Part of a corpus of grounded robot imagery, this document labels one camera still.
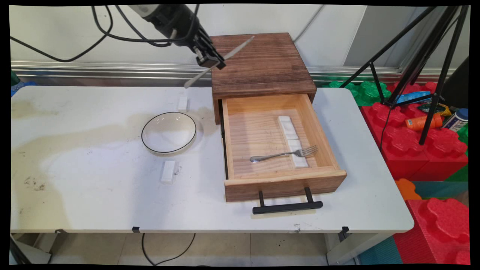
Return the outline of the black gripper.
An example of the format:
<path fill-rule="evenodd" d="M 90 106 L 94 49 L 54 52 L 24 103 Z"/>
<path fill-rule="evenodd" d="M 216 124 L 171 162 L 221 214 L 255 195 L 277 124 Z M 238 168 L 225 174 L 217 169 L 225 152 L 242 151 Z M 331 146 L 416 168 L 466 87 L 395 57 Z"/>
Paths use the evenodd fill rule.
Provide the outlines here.
<path fill-rule="evenodd" d="M 199 19 L 185 4 L 159 4 L 144 20 L 151 23 L 166 38 L 181 39 L 159 43 L 162 47 L 172 44 L 188 47 L 197 54 L 196 61 L 199 66 L 216 67 L 219 70 L 226 67 L 225 59 L 217 52 L 206 31 L 201 28 Z"/>

